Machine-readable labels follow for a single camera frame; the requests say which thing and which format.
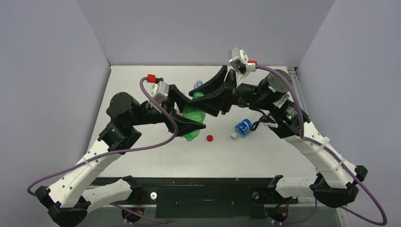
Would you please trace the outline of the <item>green plastic bottle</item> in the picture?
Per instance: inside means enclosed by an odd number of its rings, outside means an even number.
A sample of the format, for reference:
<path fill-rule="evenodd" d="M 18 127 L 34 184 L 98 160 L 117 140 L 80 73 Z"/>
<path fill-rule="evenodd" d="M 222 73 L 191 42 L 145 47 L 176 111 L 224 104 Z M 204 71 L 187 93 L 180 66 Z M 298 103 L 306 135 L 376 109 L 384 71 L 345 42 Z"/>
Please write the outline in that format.
<path fill-rule="evenodd" d="M 184 108 L 183 112 L 182 112 L 182 116 L 187 118 L 187 119 L 199 122 L 199 123 L 204 123 L 204 120 L 205 120 L 205 117 L 206 117 L 206 113 L 203 112 L 202 110 L 199 110 L 197 108 L 190 107 L 190 106 L 187 105 Z M 188 133 L 188 134 L 184 135 L 183 137 L 188 142 L 191 142 L 196 137 L 198 137 L 199 133 L 200 133 L 200 130 L 196 130 L 196 131 L 193 131 L 191 133 Z"/>

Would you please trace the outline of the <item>clear bluish bottle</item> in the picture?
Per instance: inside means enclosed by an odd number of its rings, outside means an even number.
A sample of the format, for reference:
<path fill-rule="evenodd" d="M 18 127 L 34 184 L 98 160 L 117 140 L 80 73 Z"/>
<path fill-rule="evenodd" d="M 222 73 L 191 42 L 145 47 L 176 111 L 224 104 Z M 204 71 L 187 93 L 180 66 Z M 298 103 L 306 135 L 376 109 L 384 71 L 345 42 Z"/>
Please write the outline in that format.
<path fill-rule="evenodd" d="M 197 80 L 196 83 L 194 84 L 193 88 L 196 89 L 198 87 L 201 87 L 203 85 L 203 82 L 201 80 Z"/>

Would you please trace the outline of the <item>blue label small bottle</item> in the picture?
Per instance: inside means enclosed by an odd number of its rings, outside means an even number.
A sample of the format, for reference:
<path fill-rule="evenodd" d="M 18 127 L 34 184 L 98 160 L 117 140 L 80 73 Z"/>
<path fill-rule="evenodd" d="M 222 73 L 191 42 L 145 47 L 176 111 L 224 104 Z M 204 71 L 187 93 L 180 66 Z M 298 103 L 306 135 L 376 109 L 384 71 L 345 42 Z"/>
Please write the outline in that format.
<path fill-rule="evenodd" d="M 235 127 L 234 131 L 230 134 L 230 138 L 236 140 L 247 136 L 251 132 L 253 124 L 262 117 L 259 112 L 252 113 L 241 120 Z"/>

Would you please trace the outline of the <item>red label clear bottle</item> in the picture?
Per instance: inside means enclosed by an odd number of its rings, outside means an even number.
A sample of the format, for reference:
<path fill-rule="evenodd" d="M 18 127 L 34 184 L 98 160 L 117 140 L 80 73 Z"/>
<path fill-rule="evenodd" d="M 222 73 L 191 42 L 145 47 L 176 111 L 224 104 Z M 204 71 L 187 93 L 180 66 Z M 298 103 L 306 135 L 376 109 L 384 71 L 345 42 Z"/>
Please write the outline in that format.
<path fill-rule="evenodd" d="M 175 111 L 176 111 L 176 113 L 177 113 L 178 115 L 182 116 L 182 114 L 183 114 L 183 109 L 180 108 L 180 107 L 178 106 L 177 103 L 174 104 L 174 109 L 175 109 Z"/>

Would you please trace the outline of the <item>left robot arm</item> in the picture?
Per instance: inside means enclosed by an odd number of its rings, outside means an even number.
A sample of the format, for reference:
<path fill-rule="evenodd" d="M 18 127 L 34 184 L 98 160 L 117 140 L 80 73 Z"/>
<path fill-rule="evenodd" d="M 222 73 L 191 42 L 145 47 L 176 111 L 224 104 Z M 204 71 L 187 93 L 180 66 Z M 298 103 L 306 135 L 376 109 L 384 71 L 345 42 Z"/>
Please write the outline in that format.
<path fill-rule="evenodd" d="M 60 179 L 35 191 L 36 198 L 47 208 L 51 219 L 61 227 L 75 227 L 90 212 L 117 201 L 136 203 L 142 191 L 132 176 L 90 189 L 90 184 L 114 161 L 127 152 L 141 137 L 137 125 L 164 123 L 173 136 L 184 136 L 204 129 L 201 122 L 185 118 L 174 111 L 174 104 L 185 107 L 188 98 L 182 93 L 172 101 L 150 99 L 139 103 L 126 92 L 114 95 L 106 113 L 110 122 L 92 147 L 75 166 L 58 173 Z"/>

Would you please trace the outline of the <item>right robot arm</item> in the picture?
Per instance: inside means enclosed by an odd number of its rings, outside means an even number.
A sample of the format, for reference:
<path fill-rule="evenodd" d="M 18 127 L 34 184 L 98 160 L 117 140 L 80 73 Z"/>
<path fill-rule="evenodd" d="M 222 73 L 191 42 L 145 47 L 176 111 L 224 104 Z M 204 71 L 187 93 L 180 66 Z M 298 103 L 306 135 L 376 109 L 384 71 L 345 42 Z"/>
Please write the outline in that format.
<path fill-rule="evenodd" d="M 190 106 L 212 116 L 226 114 L 233 105 L 268 111 L 263 116 L 268 127 L 315 167 L 316 174 L 311 176 L 274 177 L 266 190 L 271 201 L 310 197 L 338 208 L 356 199 L 367 169 L 347 161 L 330 145 L 329 139 L 318 132 L 302 110 L 284 72 L 255 62 L 231 70 L 222 66 L 212 79 L 191 90 L 189 95 L 196 93 L 202 96 L 190 102 Z"/>

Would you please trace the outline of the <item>aluminium frame rail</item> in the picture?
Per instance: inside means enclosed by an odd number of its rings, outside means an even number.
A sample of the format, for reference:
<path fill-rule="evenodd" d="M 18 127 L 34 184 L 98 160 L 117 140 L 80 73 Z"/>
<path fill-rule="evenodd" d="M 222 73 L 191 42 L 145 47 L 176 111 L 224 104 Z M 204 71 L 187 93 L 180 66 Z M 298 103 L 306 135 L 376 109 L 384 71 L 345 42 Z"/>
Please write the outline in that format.
<path fill-rule="evenodd" d="M 318 131 L 331 139 L 332 146 L 348 161 L 357 164 L 354 150 L 353 106 L 358 102 L 357 82 L 339 67 L 297 68 L 303 100 Z"/>

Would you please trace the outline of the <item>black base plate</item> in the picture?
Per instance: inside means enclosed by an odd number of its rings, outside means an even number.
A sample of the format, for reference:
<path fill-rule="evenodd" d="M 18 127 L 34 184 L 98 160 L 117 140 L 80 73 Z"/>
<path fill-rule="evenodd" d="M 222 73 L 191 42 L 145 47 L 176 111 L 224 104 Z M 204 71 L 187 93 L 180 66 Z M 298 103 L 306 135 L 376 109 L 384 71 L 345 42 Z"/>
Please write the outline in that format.
<path fill-rule="evenodd" d="M 136 178 L 134 195 L 118 205 L 156 209 L 156 218 L 265 218 L 265 206 L 285 205 L 272 178 Z"/>

